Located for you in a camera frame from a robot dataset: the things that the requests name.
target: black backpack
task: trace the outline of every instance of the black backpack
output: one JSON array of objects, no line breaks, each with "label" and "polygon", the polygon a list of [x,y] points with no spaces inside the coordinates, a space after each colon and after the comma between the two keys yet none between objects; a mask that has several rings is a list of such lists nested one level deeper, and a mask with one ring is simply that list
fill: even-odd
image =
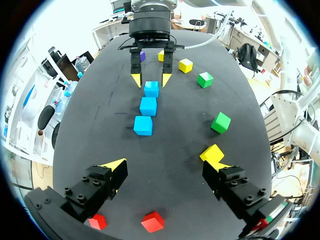
[{"label": "black backpack", "polygon": [[238,59],[245,68],[258,72],[257,51],[254,46],[245,43],[238,48]]}]

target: cube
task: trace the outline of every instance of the cube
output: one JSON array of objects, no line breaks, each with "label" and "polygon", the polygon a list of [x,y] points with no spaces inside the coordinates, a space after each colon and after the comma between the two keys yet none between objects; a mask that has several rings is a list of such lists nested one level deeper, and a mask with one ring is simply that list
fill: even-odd
[{"label": "cube", "polygon": [[158,98],[159,97],[159,82],[146,81],[144,85],[144,95],[146,97]]},{"label": "cube", "polygon": [[214,81],[214,77],[211,76],[208,72],[199,74],[197,83],[204,89],[211,86]]},{"label": "cube", "polygon": [[140,52],[140,62],[146,59],[146,53],[144,51]]},{"label": "cube", "polygon": [[160,51],[160,52],[158,53],[158,60],[159,60],[160,62],[163,62],[163,61],[164,61],[164,58],[165,58],[165,51],[162,50],[162,51]]},{"label": "cube", "polygon": [[155,97],[144,96],[141,98],[140,112],[143,116],[154,117],[157,113],[157,100]]},{"label": "cube", "polygon": [[229,118],[222,112],[219,112],[218,116],[216,116],[213,123],[211,124],[211,128],[217,131],[218,133],[223,134],[225,131],[227,131],[230,122],[231,118]]},{"label": "cube", "polygon": [[200,158],[202,159],[202,161],[207,160],[209,163],[218,163],[224,156],[224,153],[219,149],[217,144],[214,144],[208,147],[203,153],[201,153]]},{"label": "cube", "polygon": [[150,116],[136,116],[133,131],[139,136],[152,135],[152,120]]},{"label": "cube", "polygon": [[88,220],[89,220],[90,226],[95,229],[102,230],[105,227],[107,227],[107,222],[105,217],[100,214],[95,214],[93,218],[89,218]]},{"label": "cube", "polygon": [[179,61],[179,69],[185,74],[192,70],[194,63],[189,59],[182,59]]},{"label": "cube", "polygon": [[154,233],[165,227],[165,220],[156,211],[144,216],[142,226],[149,232]]}]

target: computer monitor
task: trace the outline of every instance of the computer monitor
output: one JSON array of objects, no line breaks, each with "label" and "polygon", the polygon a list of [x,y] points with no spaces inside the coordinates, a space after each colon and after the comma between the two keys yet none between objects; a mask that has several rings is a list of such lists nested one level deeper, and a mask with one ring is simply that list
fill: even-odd
[{"label": "computer monitor", "polygon": [[131,8],[131,1],[127,1],[123,3],[124,6],[124,11],[127,12],[133,12],[132,8]]}]

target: plastic bottle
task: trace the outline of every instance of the plastic bottle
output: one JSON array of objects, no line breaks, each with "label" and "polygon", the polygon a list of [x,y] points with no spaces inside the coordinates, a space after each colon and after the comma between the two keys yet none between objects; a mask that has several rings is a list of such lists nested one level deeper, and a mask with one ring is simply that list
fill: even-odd
[{"label": "plastic bottle", "polygon": [[55,113],[57,115],[56,120],[58,120],[59,122],[61,122],[62,120],[62,117],[66,111],[70,98],[77,84],[78,84],[77,81],[69,81],[67,84],[65,82],[66,88],[64,90],[63,96],[61,97],[59,103],[56,105],[56,109],[55,109]]}]

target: office chair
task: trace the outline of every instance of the office chair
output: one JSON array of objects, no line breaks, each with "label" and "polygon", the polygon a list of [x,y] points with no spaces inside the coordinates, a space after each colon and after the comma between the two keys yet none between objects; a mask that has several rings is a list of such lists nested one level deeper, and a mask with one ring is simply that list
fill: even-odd
[{"label": "office chair", "polygon": [[193,31],[200,31],[200,27],[206,24],[205,21],[197,19],[191,19],[189,23],[194,26]]}]

